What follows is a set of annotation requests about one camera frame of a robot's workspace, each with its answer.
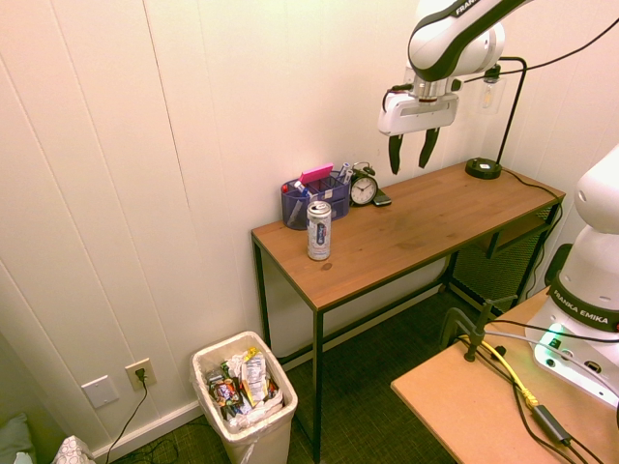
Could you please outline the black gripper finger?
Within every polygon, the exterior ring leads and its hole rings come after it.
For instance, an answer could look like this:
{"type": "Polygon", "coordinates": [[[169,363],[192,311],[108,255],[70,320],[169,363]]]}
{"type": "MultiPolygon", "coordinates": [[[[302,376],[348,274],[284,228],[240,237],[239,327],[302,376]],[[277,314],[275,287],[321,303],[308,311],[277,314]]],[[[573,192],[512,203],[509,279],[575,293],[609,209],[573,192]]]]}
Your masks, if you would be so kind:
{"type": "Polygon", "coordinates": [[[393,174],[398,174],[400,171],[400,149],[403,141],[403,135],[391,135],[388,141],[388,154],[391,171],[393,174]]]}
{"type": "Polygon", "coordinates": [[[426,130],[425,142],[419,156],[418,165],[420,168],[425,168],[427,166],[427,163],[429,162],[431,154],[435,148],[439,132],[439,128],[426,130]]]}

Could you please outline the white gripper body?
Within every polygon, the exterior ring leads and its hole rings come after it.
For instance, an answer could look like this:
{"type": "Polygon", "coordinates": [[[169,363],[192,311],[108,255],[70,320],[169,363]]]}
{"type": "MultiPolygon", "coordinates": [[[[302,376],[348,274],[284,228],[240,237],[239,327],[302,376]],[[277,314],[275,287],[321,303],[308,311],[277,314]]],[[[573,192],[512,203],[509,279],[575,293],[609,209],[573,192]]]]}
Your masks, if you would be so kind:
{"type": "Polygon", "coordinates": [[[456,118],[458,103],[454,93],[422,101],[408,89],[389,90],[381,103],[378,130],[385,135],[404,135],[449,126],[456,118]]]}

